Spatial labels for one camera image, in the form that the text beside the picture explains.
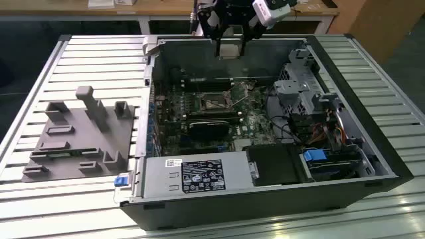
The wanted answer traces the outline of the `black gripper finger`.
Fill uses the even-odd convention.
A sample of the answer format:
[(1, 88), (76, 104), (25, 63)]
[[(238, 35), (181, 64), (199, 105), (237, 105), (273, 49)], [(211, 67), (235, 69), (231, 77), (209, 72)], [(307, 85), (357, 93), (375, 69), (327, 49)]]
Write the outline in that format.
[(265, 26), (261, 24), (258, 17), (254, 16), (246, 23), (242, 24), (242, 37), (241, 37), (241, 49), (239, 55), (245, 53), (246, 43), (258, 39), (265, 33)]
[(214, 56), (219, 57), (221, 38), (229, 27), (225, 3), (199, 3), (198, 21), (203, 37), (215, 42)]

